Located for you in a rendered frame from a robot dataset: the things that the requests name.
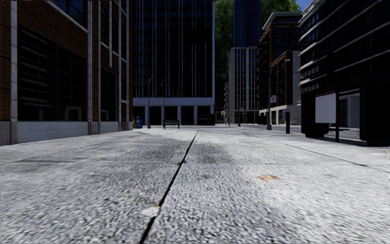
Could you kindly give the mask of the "dark bin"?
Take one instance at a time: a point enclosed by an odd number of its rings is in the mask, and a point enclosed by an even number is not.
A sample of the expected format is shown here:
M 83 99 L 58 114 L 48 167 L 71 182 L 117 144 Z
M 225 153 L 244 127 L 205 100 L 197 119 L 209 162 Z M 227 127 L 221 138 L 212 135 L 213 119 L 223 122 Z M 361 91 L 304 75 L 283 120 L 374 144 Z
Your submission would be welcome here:
M 214 126 L 215 114 L 198 114 L 198 126 Z

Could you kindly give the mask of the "grey street lamp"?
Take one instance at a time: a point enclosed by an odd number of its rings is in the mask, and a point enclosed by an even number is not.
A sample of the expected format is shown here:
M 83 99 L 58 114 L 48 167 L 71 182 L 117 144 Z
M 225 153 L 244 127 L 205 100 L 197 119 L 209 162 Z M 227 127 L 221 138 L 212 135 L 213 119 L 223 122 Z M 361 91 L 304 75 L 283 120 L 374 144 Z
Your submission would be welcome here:
M 271 124 L 271 81 L 272 81 L 272 71 L 274 68 L 271 68 L 268 73 L 268 113 L 267 113 L 267 130 L 272 130 Z
M 151 128 L 151 117 L 150 117 L 150 84 L 151 84 L 151 80 L 154 78 L 154 75 L 151 75 L 150 78 L 149 78 L 149 81 L 148 81 L 148 110 L 147 110 L 147 114 L 148 114 L 148 124 L 147 124 L 147 128 L 150 129 Z

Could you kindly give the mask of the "pale concrete building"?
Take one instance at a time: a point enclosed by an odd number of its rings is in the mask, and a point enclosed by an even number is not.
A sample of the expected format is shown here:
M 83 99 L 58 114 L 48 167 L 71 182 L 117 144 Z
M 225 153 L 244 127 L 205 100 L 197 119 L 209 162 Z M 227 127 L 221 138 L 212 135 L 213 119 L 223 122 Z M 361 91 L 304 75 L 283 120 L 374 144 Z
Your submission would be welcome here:
M 229 53 L 229 81 L 225 85 L 225 111 L 233 124 L 256 124 L 257 48 L 233 47 Z

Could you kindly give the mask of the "brown brick building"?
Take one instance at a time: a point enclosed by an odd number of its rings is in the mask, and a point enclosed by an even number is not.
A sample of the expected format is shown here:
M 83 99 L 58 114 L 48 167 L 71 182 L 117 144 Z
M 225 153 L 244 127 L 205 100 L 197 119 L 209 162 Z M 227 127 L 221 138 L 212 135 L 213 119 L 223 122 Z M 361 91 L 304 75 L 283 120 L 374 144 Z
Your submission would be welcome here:
M 301 12 L 273 12 L 264 24 L 258 41 L 257 102 L 261 124 L 267 124 L 268 73 L 271 68 L 271 124 L 285 125 L 286 112 L 290 124 L 301 124 L 300 37 Z

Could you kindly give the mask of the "blue glass tower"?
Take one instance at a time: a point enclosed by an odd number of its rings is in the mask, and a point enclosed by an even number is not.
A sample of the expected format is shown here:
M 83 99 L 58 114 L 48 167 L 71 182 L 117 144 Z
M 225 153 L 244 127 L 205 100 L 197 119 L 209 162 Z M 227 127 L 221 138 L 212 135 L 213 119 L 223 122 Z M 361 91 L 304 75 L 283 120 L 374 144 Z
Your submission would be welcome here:
M 261 36 L 261 0 L 234 0 L 234 47 L 257 46 Z

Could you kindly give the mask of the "red brick building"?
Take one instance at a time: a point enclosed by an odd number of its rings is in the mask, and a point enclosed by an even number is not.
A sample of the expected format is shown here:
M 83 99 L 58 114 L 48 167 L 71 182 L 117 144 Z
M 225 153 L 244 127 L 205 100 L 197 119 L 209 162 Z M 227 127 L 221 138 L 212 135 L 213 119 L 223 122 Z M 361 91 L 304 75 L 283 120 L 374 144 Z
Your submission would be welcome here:
M 0 0 L 0 146 L 131 130 L 134 0 Z

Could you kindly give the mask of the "dark glass building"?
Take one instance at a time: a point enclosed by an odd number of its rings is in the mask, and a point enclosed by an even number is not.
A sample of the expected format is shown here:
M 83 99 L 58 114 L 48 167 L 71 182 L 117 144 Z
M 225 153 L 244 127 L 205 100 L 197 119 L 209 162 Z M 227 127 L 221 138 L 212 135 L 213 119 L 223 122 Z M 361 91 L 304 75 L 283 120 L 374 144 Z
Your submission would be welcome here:
M 360 128 L 390 89 L 390 0 L 313 0 L 303 11 L 301 94 L 340 93 L 340 125 Z

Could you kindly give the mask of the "black bus shelter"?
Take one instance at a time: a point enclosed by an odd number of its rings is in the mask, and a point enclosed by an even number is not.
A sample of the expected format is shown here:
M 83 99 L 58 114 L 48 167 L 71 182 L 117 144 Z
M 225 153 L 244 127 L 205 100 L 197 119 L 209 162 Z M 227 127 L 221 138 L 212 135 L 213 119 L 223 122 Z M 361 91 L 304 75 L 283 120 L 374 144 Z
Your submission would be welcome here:
M 301 132 L 324 137 L 352 128 L 367 146 L 390 146 L 390 83 L 364 80 L 302 93 Z

